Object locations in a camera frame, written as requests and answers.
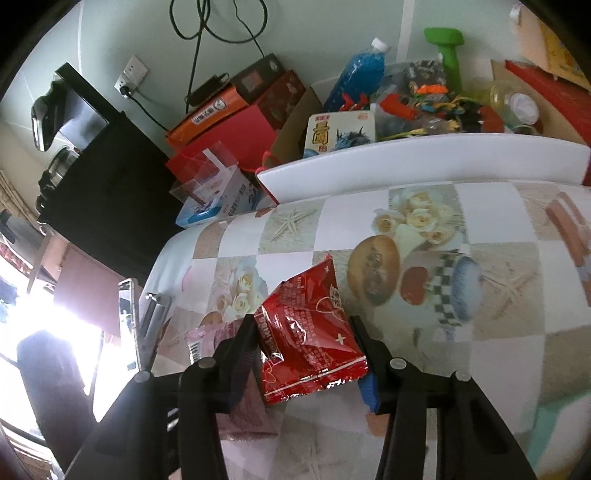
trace wall socket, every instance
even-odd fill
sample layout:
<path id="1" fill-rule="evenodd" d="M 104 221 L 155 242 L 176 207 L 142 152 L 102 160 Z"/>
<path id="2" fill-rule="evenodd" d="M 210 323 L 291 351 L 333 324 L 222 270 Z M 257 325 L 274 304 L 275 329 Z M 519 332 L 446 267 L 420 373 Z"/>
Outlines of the wall socket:
<path id="1" fill-rule="evenodd" d="M 115 88 L 119 92 L 121 87 L 126 86 L 131 93 L 134 93 L 148 72 L 148 67 L 143 64 L 137 55 L 134 55 L 127 62 L 121 75 L 119 75 Z"/>

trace red foil package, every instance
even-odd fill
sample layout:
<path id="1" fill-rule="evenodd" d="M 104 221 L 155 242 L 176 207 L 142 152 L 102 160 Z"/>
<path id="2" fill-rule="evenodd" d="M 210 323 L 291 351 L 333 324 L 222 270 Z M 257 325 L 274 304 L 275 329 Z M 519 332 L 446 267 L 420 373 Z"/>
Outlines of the red foil package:
<path id="1" fill-rule="evenodd" d="M 341 307 L 330 255 L 282 282 L 255 319 L 268 405 L 358 380 L 368 371 Z"/>

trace black cable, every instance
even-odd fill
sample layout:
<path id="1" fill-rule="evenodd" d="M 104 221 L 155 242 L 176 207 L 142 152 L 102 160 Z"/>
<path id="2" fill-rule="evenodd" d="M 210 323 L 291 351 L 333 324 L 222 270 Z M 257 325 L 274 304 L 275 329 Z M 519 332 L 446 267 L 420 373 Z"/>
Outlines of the black cable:
<path id="1" fill-rule="evenodd" d="M 238 19 L 238 21 L 242 25 L 244 25 L 244 28 L 246 28 L 248 30 L 248 32 L 251 35 L 252 41 L 255 43 L 256 47 L 259 49 L 259 52 L 261 52 L 261 57 L 265 58 L 265 54 L 263 53 L 262 48 L 259 45 L 259 42 L 256 41 L 256 37 L 253 35 L 252 30 L 248 27 L 246 22 L 244 20 L 242 20 L 242 18 L 240 18 L 240 16 L 238 15 L 238 4 L 236 3 L 236 0 L 232 0 L 232 2 L 234 3 L 234 8 L 236 9 L 236 18 Z"/>
<path id="2" fill-rule="evenodd" d="M 228 38 L 223 38 L 219 35 L 217 35 L 214 31 L 212 31 L 212 29 L 208 26 L 208 22 L 209 22 L 209 17 L 211 16 L 212 13 L 212 2 L 211 0 L 196 0 L 197 3 L 197 13 L 199 15 L 199 28 L 197 29 L 197 32 L 194 35 L 184 35 L 180 29 L 178 28 L 178 25 L 176 23 L 176 20 L 174 19 L 174 3 L 176 0 L 170 0 L 170 6 L 168 8 L 168 17 L 170 19 L 170 24 L 173 26 L 173 30 L 174 32 L 183 40 L 194 40 L 195 38 L 197 39 L 197 45 L 195 47 L 195 54 L 193 56 L 193 66 L 191 68 L 191 75 L 190 75 L 190 79 L 189 79 L 189 88 L 187 91 L 187 98 L 190 96 L 191 91 L 193 90 L 193 80 L 195 78 L 195 71 L 196 71 L 196 67 L 197 67 L 197 58 L 199 56 L 199 49 L 201 47 L 201 39 L 203 36 L 203 31 L 208 32 L 213 38 L 224 42 L 224 43 L 229 43 L 229 44 L 233 44 L 233 45 L 238 45 L 238 44 L 244 44 L 244 43 L 249 43 L 249 42 L 254 42 L 259 50 L 259 52 L 261 53 L 261 56 L 264 57 L 265 54 L 261 48 L 261 46 L 259 45 L 259 42 L 257 42 L 257 38 L 259 36 L 261 36 L 261 34 L 265 31 L 265 29 L 267 28 L 267 22 L 269 20 L 269 12 L 267 10 L 267 5 L 265 3 L 265 0 L 258 0 L 259 3 L 262 6 L 262 11 L 263 11 L 263 22 L 262 22 L 262 26 L 261 29 L 256 33 L 253 34 L 252 30 L 248 27 L 248 25 L 240 18 L 240 16 L 238 15 L 238 5 L 236 4 L 236 0 L 233 0 L 234 3 L 234 7 L 236 9 L 236 18 L 238 19 L 238 21 L 244 25 L 244 27 L 248 30 L 248 32 L 250 33 L 250 38 L 247 38 L 246 40 L 230 40 Z M 189 112 L 189 105 L 186 105 L 186 112 Z"/>
<path id="3" fill-rule="evenodd" d="M 150 112 L 148 112 L 148 111 L 147 111 L 147 110 L 144 108 L 144 106 L 143 106 L 141 103 L 139 103 L 139 102 L 138 102 L 138 101 L 137 101 L 137 100 L 136 100 L 136 99 L 135 99 L 135 98 L 132 96 L 132 93 L 131 93 L 131 90 L 129 89 L 129 87 L 127 87 L 127 86 L 121 87 L 121 88 L 119 89 L 119 92 L 120 92 L 120 93 L 121 93 L 121 95 L 123 95 L 125 98 L 128 98 L 129 100 L 131 100 L 131 101 L 135 102 L 135 103 L 136 103 L 136 105 L 137 105 L 137 106 L 139 106 L 139 107 L 142 109 L 142 111 L 143 111 L 143 112 L 144 112 L 146 115 L 148 115 L 148 118 L 149 118 L 150 120 L 152 120 L 152 121 L 153 121 L 153 122 L 154 122 L 156 125 L 158 125 L 158 126 L 159 126 L 159 127 L 162 129 L 162 130 L 164 130 L 165 132 L 168 132 L 168 128 L 166 128 L 166 127 L 165 127 L 163 124 L 161 124 L 160 122 L 158 122 L 158 120 L 156 120 L 156 119 L 155 119 L 155 118 L 154 118 L 152 115 L 150 115 Z"/>
<path id="4" fill-rule="evenodd" d="M 142 109 L 142 111 L 143 111 L 143 112 L 144 112 L 146 115 L 148 115 L 148 118 L 149 118 L 150 120 L 152 120 L 152 121 L 153 121 L 153 122 L 154 122 L 156 125 L 158 125 L 158 126 L 159 126 L 159 127 L 162 129 L 162 130 L 164 130 L 165 132 L 168 132 L 168 128 L 166 128 L 166 127 L 165 127 L 163 124 L 161 124 L 160 122 L 158 122 L 158 120 L 156 120 L 156 119 L 155 119 L 155 118 L 154 118 L 152 115 L 150 115 L 150 112 L 148 112 L 148 111 L 147 111 L 147 110 L 144 108 L 144 106 L 143 106 L 141 103 L 139 103 L 139 102 L 138 102 L 138 101 L 137 101 L 135 98 L 133 98 L 132 96 L 130 96 L 130 97 L 128 97 L 128 98 L 129 98 L 129 100 L 131 100 L 132 102 L 135 102 L 135 103 L 137 104 L 137 106 L 139 106 L 139 107 Z"/>
<path id="5" fill-rule="evenodd" d="M 199 48 L 201 47 L 201 38 L 203 37 L 203 32 L 199 32 L 197 35 L 197 45 L 195 46 L 195 55 L 193 56 L 193 67 L 191 68 L 191 78 L 189 79 L 189 88 L 187 89 L 187 97 L 191 95 L 193 91 L 193 80 L 195 79 L 195 70 L 197 69 L 197 57 L 199 56 Z M 189 103 L 185 103 L 185 113 L 189 112 Z"/>

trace metal pot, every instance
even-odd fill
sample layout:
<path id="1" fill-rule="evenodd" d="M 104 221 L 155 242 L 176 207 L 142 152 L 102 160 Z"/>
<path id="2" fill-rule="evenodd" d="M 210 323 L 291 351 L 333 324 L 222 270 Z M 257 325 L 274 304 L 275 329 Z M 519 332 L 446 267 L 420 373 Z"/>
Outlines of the metal pot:
<path id="1" fill-rule="evenodd" d="M 47 168 L 47 172 L 50 176 L 51 183 L 57 187 L 63 177 L 66 175 L 68 168 L 78 158 L 78 154 L 70 150 L 68 147 L 63 147 L 56 155 L 51 159 L 51 163 Z"/>

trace green dumbbell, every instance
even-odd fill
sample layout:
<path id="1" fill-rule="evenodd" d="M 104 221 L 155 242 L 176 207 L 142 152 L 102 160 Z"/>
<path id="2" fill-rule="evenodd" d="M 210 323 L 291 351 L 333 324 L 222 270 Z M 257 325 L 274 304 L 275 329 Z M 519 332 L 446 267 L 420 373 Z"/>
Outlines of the green dumbbell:
<path id="1" fill-rule="evenodd" d="M 456 47 L 464 45 L 464 35 L 455 28 L 429 27 L 425 28 L 425 38 L 429 43 L 439 47 L 439 53 L 443 57 L 443 68 L 447 75 L 447 86 L 459 95 L 462 92 L 462 77 L 460 77 Z"/>

